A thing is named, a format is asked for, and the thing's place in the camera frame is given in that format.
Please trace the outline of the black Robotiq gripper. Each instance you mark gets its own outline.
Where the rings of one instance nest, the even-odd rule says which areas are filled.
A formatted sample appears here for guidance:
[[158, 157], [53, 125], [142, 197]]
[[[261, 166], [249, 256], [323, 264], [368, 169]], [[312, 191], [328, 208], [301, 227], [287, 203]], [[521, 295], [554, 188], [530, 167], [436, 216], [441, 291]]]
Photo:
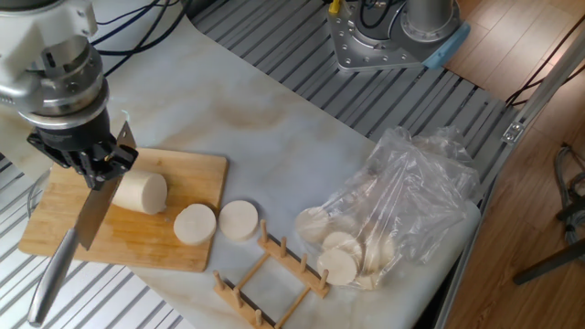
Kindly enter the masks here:
[[100, 190], [106, 181], [124, 175], [139, 155], [131, 146], [114, 148], [116, 139], [106, 110], [81, 126], [64, 130], [34, 128], [27, 141], [58, 165], [81, 172], [92, 190]]

